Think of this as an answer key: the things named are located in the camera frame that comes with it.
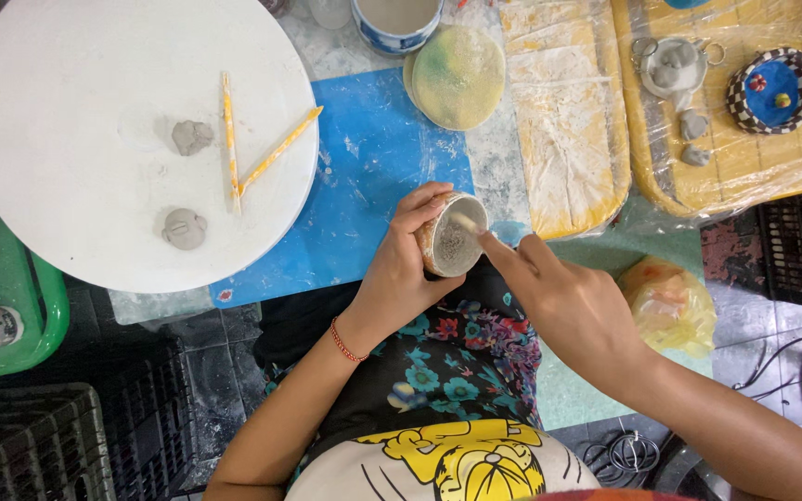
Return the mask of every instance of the hand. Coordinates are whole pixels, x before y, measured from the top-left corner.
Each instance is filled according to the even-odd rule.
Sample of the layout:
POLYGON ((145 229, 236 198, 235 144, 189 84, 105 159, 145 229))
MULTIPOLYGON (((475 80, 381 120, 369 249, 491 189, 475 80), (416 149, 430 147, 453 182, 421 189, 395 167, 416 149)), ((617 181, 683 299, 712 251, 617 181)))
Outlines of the hand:
POLYGON ((427 281, 414 238, 414 231, 444 207, 443 200, 433 197, 452 189, 451 183, 429 181, 398 202, 361 288, 336 320, 336 331, 352 354, 366 355, 466 280, 462 275, 427 281))
POLYGON ((639 337, 611 276, 558 259, 534 234, 516 251, 490 232, 479 243, 559 359, 601 392, 624 398, 658 354, 639 337))

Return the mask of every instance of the green tray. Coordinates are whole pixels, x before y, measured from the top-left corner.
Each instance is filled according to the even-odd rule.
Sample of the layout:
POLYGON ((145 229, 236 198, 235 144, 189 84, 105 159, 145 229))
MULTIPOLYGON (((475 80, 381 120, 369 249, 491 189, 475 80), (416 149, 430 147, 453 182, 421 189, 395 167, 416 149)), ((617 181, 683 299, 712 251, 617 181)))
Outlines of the green tray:
POLYGON ((23 336, 17 342, 0 348, 0 375, 29 369, 61 346, 70 323, 70 304, 61 271, 28 253, 1 219, 0 306, 16 309, 24 325, 23 336), (45 316, 40 298, 45 303, 45 316))

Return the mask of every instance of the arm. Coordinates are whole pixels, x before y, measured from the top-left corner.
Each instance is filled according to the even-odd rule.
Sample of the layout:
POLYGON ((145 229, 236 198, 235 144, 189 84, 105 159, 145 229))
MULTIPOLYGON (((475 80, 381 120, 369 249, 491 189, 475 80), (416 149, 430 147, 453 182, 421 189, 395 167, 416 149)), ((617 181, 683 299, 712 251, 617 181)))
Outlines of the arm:
MULTIPOLYGON (((465 280, 459 276, 427 282, 413 235, 441 211, 444 202, 432 197, 452 188, 430 182, 398 202, 360 290, 336 320, 336 331, 352 354, 366 355, 465 280)), ((206 500, 283 499, 283 485, 356 367, 329 331, 321 336, 228 444, 206 500)))
POLYGON ((561 261, 535 235, 515 251, 480 233, 532 325, 568 367, 682 436, 734 487, 802 499, 800 427, 651 349, 607 273, 561 261))

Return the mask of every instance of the floral skirt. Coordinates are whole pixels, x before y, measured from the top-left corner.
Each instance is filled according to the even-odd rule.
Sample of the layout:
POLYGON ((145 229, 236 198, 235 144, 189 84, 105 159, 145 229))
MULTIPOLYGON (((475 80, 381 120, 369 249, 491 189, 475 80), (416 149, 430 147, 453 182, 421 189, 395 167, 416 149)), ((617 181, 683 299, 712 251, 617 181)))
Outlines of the floral skirt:
MULTIPOLYGON (((359 283, 262 303, 253 349, 270 393, 355 297, 359 283)), ((466 282, 360 364, 300 468, 345 440, 428 424, 503 418, 542 430, 537 335, 484 257, 466 282)))

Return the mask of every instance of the yellow board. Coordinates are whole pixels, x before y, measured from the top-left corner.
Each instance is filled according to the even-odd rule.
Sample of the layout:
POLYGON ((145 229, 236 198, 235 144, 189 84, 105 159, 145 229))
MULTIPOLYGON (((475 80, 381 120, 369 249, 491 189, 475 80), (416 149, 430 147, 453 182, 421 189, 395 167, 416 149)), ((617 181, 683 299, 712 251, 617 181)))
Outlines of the yellow board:
POLYGON ((531 226, 585 233, 627 199, 630 158, 608 0, 501 2, 531 226))
MULTIPOLYGON (((611 0, 634 179, 642 194, 675 216, 694 218, 802 193, 802 126, 785 135, 750 135, 735 125, 726 105, 726 82, 758 52, 782 46, 802 51, 802 0, 711 0, 678 10, 664 0, 611 0), (641 88, 631 60, 643 37, 704 39, 725 48, 725 60, 707 70, 692 108, 709 120, 694 141, 712 152, 705 167, 679 161, 673 106, 641 88)), ((713 60, 717 55, 708 55, 713 60)))

